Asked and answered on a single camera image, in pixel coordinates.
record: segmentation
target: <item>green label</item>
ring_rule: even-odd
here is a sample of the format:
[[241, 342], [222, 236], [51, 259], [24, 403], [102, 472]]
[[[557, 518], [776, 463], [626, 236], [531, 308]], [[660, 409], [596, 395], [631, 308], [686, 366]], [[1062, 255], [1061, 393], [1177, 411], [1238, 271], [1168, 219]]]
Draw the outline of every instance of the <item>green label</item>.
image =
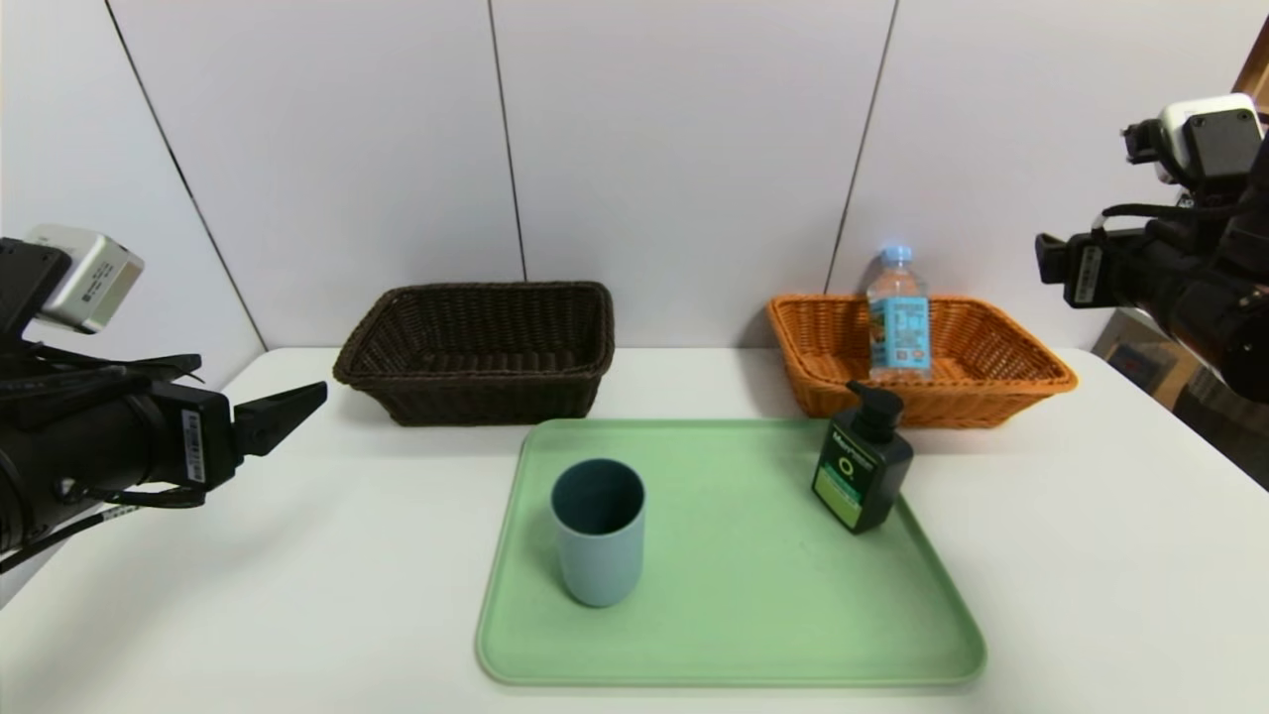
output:
[[876, 459], [836, 425], [830, 425], [811, 488], [843, 524], [855, 528], [877, 468]]

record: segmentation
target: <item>robotic arm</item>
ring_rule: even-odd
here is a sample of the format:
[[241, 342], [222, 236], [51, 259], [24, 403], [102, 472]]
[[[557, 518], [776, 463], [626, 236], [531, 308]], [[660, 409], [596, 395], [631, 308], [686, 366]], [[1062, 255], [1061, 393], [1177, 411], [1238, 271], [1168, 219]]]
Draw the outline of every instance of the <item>robotic arm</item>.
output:
[[[100, 330], [143, 268], [91, 231], [0, 238], [0, 574], [137, 509], [202, 506], [244, 457], [269, 454], [326, 401], [316, 383], [231, 419], [222, 394], [171, 384], [192, 377], [198, 354], [119, 363], [22, 339], [34, 317]], [[155, 483], [170, 488], [133, 491]], [[114, 507], [63, 526], [102, 503]]]
[[[1041, 280], [1071, 307], [1138, 307], [1245, 399], [1269, 405], [1269, 142], [1251, 99], [1181, 101], [1123, 129], [1131, 164], [1181, 186], [1176, 205], [1127, 203], [1089, 232], [1036, 236]], [[1107, 230], [1107, 218], [1151, 218]]]

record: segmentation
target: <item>cup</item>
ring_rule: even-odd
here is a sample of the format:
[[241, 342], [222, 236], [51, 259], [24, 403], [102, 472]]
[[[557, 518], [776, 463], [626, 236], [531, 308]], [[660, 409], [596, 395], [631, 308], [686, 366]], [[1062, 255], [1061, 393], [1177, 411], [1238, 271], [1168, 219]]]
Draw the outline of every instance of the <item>cup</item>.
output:
[[551, 490], [563, 583], [591, 607], [617, 605], [643, 572], [643, 482], [621, 462], [570, 467]]

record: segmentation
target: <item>black pump bottle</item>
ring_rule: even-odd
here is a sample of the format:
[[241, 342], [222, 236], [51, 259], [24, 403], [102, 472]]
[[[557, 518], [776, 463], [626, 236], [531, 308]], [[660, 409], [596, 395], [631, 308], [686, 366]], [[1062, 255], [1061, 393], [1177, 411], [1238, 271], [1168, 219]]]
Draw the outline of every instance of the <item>black pump bottle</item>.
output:
[[811, 491], [850, 533], [882, 525], [912, 463], [912, 446], [895, 434], [904, 401], [893, 392], [851, 382], [859, 407], [829, 422]]

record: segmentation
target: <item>white table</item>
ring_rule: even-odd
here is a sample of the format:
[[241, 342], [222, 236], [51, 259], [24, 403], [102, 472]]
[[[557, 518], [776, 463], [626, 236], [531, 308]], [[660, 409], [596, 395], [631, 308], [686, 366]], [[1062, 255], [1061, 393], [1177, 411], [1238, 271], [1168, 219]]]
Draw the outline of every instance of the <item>white table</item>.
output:
[[[280, 349], [235, 401], [325, 379]], [[527, 429], [330, 402], [189, 512], [72, 539], [0, 610], [4, 714], [1269, 710], [1269, 496], [1091, 354], [1004, 427], [907, 432], [912, 509], [973, 611], [953, 689], [538, 690], [473, 633]], [[769, 350], [623, 349], [593, 417], [797, 416]]]

